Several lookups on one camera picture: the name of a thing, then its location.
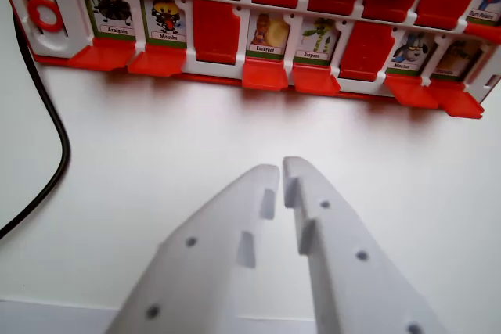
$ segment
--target small hole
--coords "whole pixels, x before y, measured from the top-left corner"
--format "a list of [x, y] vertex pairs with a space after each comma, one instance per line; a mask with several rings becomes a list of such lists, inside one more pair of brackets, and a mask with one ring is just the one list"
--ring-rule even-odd
[[157, 304], [152, 305], [146, 310], [146, 318], [149, 320], [155, 319], [160, 314], [160, 306]]
[[186, 240], [186, 246], [194, 246], [196, 244], [197, 239], [196, 238], [188, 238]]
[[423, 334], [423, 330], [418, 324], [410, 324], [407, 326], [407, 332], [409, 334]]
[[360, 250], [357, 252], [357, 258], [361, 261], [367, 261], [369, 259], [369, 254], [365, 250]]

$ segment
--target red plastic base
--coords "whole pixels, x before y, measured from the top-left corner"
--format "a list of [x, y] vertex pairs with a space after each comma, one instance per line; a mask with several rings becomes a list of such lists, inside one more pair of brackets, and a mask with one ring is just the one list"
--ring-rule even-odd
[[451, 117], [480, 119], [484, 108], [464, 88], [464, 84], [457, 81], [434, 79], [429, 86], [430, 93]]
[[246, 58], [242, 86], [250, 89], [279, 91], [289, 85], [283, 62]]
[[437, 109], [438, 101], [426, 86], [421, 86], [421, 77], [387, 74], [384, 84], [390, 88], [398, 103], [404, 106]]
[[68, 61], [68, 66], [85, 70], [114, 70], [127, 66], [134, 54], [134, 41], [94, 38], [93, 46], [81, 50]]
[[186, 61], [186, 49], [146, 44], [146, 51], [141, 52], [128, 71], [132, 74], [170, 77], [180, 74]]
[[295, 63], [292, 67], [292, 77], [296, 91], [301, 93], [335, 95], [341, 89], [336, 78], [330, 74], [329, 66]]
[[[37, 62], [43, 64], [52, 64], [57, 66], [70, 65], [69, 59], [38, 56], [35, 54], [33, 55], [33, 57]], [[381, 95], [335, 92], [335, 86], [332, 91], [326, 90], [325, 92], [323, 92], [323, 90], [315, 90], [315, 88], [312, 88], [310, 85], [308, 85], [307, 81], [303, 81], [305, 79], [305, 76], [300, 77], [299, 81], [301, 81], [306, 86], [303, 86], [301, 88], [300, 84], [300, 86], [296, 88], [292, 86], [287, 87], [288, 85], [287, 75], [285, 73], [285, 70], [283, 69], [282, 64], [273, 61], [259, 60], [259, 59], [247, 59], [245, 62], [243, 75], [244, 77], [242, 81], [237, 80], [235, 78], [204, 76], [201, 74], [174, 74], [172, 77], [182, 78], [186, 80], [194, 80], [194, 81], [206, 81], [206, 82], [211, 82], [213, 84], [244, 86], [245, 88], [256, 88], [256, 89], [274, 90], [274, 91], [283, 90], [286, 92], [304, 92], [313, 95], [328, 95], [346, 99], [361, 99], [372, 102], [395, 103], [399, 101], [401, 104], [407, 106], [435, 108], [431, 106], [426, 106], [427, 104], [426, 101], [428, 101], [428, 103], [431, 103], [431, 101], [427, 95], [422, 95], [420, 89], [416, 89], [415, 83], [409, 84], [411, 88], [409, 87], [396, 88], [394, 92], [395, 98], [385, 97]], [[401, 77], [399, 77], [398, 82], [395, 82], [392, 79], [390, 79], [390, 84], [388, 84], [388, 81], [386, 80], [385, 84], [393, 91], [395, 85], [399, 84], [399, 86], [402, 86], [402, 81], [400, 79]], [[457, 81], [446, 81], [446, 80], [432, 80], [431, 82], [432, 82], [431, 86], [427, 87], [427, 90], [425, 92], [429, 93], [433, 97], [433, 99], [439, 103], [440, 107], [442, 107], [446, 111], [448, 115], [452, 117], [468, 117], [473, 119], [481, 118], [481, 114], [484, 112], [484, 109], [469, 93], [463, 91], [464, 84], [458, 84]], [[331, 81], [331, 83], [335, 85], [337, 82], [334, 80]], [[319, 87], [328, 88], [328, 86], [329, 85], [325, 86], [320, 85]]]

